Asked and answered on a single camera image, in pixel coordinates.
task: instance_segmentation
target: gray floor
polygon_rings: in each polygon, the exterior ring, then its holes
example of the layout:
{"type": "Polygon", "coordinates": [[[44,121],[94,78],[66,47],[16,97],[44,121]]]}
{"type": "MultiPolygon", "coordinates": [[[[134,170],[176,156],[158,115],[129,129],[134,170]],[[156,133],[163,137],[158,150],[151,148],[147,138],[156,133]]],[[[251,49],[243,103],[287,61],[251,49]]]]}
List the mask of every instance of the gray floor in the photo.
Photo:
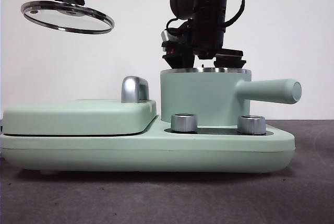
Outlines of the gray floor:
{"type": "Polygon", "coordinates": [[[64,172],[1,160],[2,224],[334,223],[334,121],[270,121],[296,154],[272,174],[64,172]]]}

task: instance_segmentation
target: silver knob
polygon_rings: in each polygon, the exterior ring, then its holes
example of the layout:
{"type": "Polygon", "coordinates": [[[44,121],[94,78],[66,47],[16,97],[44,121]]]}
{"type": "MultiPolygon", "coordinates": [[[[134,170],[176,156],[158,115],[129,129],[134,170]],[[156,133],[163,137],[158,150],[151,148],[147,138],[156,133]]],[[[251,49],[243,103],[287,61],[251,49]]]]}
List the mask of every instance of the silver knob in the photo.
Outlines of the silver knob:
{"type": "Polygon", "coordinates": [[[237,131],[243,134],[265,134],[266,119],[255,115],[241,116],[238,118],[237,131]]]}
{"type": "Polygon", "coordinates": [[[197,116],[189,113],[177,113],[172,115],[171,129],[176,132],[196,132],[197,116]]]}

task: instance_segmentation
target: white wall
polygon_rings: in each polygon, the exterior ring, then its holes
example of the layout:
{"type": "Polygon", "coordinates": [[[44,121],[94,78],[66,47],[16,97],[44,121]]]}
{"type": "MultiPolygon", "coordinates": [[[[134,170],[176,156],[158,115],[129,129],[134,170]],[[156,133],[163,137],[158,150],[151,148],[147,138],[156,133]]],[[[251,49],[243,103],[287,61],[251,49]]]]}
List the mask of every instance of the white wall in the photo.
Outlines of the white wall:
{"type": "MultiPolygon", "coordinates": [[[[32,0],[1,0],[2,110],[14,104],[119,98],[127,75],[146,78],[160,106],[159,73],[169,68],[161,58],[160,33],[174,17],[169,0],[86,0],[115,20],[115,29],[99,36],[30,23],[20,13],[27,1],[32,0]]],[[[228,0],[228,17],[239,4],[228,0]]],[[[224,47],[244,50],[253,80],[296,78],[303,85],[299,103],[253,102],[252,113],[268,119],[334,119],[333,15],[334,0],[246,0],[224,47]]]]}

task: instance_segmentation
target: mint green appliance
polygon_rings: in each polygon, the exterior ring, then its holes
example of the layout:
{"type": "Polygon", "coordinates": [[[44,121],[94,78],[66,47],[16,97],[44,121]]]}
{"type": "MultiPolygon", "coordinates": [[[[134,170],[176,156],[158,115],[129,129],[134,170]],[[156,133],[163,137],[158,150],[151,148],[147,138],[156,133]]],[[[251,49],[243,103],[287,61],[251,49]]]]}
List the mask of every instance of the mint green appliance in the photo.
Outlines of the mint green appliance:
{"type": "MultiPolygon", "coordinates": [[[[85,0],[22,5],[29,21],[59,31],[108,33],[114,20],[85,0]]],[[[24,169],[266,173],[285,168],[294,136],[249,115],[250,100],[294,104],[294,79],[252,81],[240,50],[223,49],[226,0],[170,0],[176,18],[162,32],[161,115],[146,80],[128,76],[118,100],[77,100],[6,108],[2,156],[24,169]],[[170,27],[184,20],[178,28],[170,27]],[[195,55],[215,67],[193,68],[195,55]]]]}
{"type": "Polygon", "coordinates": [[[237,126],[249,114],[249,99],[296,103],[301,86],[293,79],[251,81],[250,71],[236,68],[171,69],[161,72],[161,94],[162,116],[149,100],[147,82],[135,76],[124,79],[120,100],[7,108],[2,155],[43,174],[265,173],[285,168],[293,157],[292,134],[268,125],[264,134],[244,134],[237,126]],[[180,113],[197,115],[196,132],[171,129],[172,115],[180,113]]]}

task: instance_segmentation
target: silver handle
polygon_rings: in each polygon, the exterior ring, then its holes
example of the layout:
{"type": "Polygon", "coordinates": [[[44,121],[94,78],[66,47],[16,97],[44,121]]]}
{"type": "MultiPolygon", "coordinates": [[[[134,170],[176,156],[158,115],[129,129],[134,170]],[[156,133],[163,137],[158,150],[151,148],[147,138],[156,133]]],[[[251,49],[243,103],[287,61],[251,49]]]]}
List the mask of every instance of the silver handle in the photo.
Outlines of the silver handle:
{"type": "Polygon", "coordinates": [[[147,80],[137,76],[127,76],[122,83],[121,103],[139,103],[149,100],[147,80]]]}

